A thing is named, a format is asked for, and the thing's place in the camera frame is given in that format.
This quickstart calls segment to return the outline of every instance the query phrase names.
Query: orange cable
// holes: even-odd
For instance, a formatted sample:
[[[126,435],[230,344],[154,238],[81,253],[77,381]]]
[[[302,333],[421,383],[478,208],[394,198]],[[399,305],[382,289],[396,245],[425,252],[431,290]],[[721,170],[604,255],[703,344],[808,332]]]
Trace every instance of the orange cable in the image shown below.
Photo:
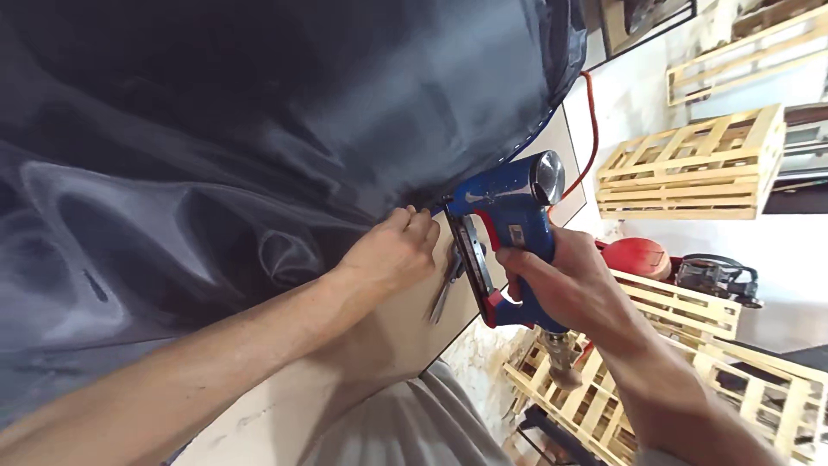
[[[592,154],[590,155],[590,160],[586,163],[586,167],[584,167],[584,171],[581,172],[575,182],[573,182],[572,185],[564,191],[563,196],[561,196],[561,201],[566,199],[566,197],[575,190],[575,187],[577,187],[580,182],[584,180],[584,177],[590,171],[590,168],[592,168],[592,163],[595,161],[595,155],[598,153],[598,119],[595,117],[595,99],[592,97],[592,76],[590,76],[590,73],[587,71],[581,71],[580,75],[584,76],[584,79],[586,79],[586,99],[590,104],[590,119],[592,120]],[[552,206],[549,207],[546,214],[551,214],[551,211]]]

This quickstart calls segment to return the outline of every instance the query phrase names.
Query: machine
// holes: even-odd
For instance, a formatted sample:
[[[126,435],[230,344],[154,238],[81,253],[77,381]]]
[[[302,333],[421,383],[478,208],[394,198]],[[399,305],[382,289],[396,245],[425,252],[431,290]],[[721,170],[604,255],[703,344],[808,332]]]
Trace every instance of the machine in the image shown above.
[[[546,207],[561,200],[564,168],[557,153],[547,150],[482,172],[459,185],[443,199],[451,233],[469,275],[474,298],[487,325],[523,324],[544,330],[542,341],[551,357],[550,374],[557,386],[580,386],[580,373],[572,368],[578,357],[569,329],[549,317],[525,280],[519,279],[523,301],[514,303],[492,286],[471,214],[483,219],[492,249],[501,246],[528,250],[551,262],[555,241]]]
[[[681,258],[676,272],[676,285],[682,288],[732,299],[746,308],[758,309],[764,304],[756,298],[756,269],[741,265],[729,257],[713,254],[690,254]]]

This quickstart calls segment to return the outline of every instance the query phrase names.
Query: wooden board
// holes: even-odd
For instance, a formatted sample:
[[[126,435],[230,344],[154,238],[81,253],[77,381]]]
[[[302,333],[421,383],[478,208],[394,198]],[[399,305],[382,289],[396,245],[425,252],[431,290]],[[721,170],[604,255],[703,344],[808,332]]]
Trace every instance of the wooden board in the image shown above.
[[[782,164],[780,104],[624,141],[596,173],[602,218],[753,219]]]
[[[611,272],[635,307],[651,320],[685,332],[689,328],[736,338],[741,304],[618,270]]]
[[[828,56],[828,5],[667,70],[667,104],[723,92]]]
[[[806,464],[814,460],[816,440],[813,439],[819,439],[826,428],[822,421],[828,401],[825,382],[828,374],[729,343],[723,347],[710,344],[692,348],[669,338],[666,341],[783,457]],[[537,403],[589,451],[607,464],[630,466],[638,446],[615,381],[597,350],[584,359],[581,370],[588,383],[568,393],[550,386],[548,380],[539,381],[541,376],[548,378],[548,374],[532,371],[530,366],[518,370],[507,364],[504,370],[520,396]],[[543,357],[534,357],[532,361],[545,362]],[[749,373],[731,366],[731,362],[770,371],[781,377],[782,382],[765,381],[753,371]],[[803,440],[809,436],[813,439]]]

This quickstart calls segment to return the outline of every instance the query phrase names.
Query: white wall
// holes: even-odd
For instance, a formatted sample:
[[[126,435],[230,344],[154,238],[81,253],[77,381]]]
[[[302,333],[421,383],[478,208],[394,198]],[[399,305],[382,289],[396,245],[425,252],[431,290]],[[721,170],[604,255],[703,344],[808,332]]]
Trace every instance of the white wall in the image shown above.
[[[828,215],[768,215],[754,221],[625,221],[627,236],[670,255],[724,255],[755,268],[765,308],[745,309],[740,341],[788,352],[828,344]]]

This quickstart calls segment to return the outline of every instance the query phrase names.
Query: dark fabric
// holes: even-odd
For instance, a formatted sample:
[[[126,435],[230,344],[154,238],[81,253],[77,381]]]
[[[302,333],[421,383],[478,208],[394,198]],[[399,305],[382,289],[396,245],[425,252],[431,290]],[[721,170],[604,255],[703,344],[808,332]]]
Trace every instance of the dark fabric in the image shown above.
[[[569,0],[0,4],[3,424],[508,159],[585,53]]]

